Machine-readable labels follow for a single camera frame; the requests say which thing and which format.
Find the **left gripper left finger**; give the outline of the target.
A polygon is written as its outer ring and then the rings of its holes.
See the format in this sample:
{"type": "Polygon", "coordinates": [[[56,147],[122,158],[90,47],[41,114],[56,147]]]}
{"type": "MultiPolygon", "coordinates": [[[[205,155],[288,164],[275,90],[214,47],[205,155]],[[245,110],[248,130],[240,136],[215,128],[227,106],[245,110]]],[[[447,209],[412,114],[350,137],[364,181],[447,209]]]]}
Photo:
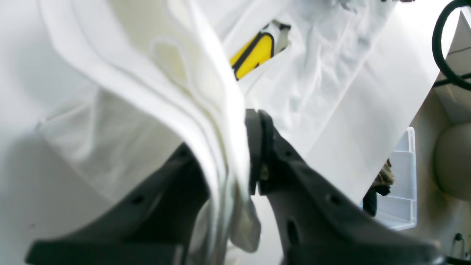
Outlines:
{"type": "Polygon", "coordinates": [[[32,243],[30,265],[190,265],[195,221],[209,195],[186,144],[117,205],[66,236],[32,243]]]}

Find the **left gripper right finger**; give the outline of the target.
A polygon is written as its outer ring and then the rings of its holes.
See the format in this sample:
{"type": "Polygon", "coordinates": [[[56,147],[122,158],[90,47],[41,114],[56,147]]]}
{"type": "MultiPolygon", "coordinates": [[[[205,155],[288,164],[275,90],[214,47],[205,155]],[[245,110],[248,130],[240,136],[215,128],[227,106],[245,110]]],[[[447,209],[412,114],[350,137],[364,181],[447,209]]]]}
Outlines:
{"type": "Polygon", "coordinates": [[[375,221],[313,170],[263,110],[246,110],[249,192],[268,198],[283,265],[444,265],[432,243],[375,221]]]}

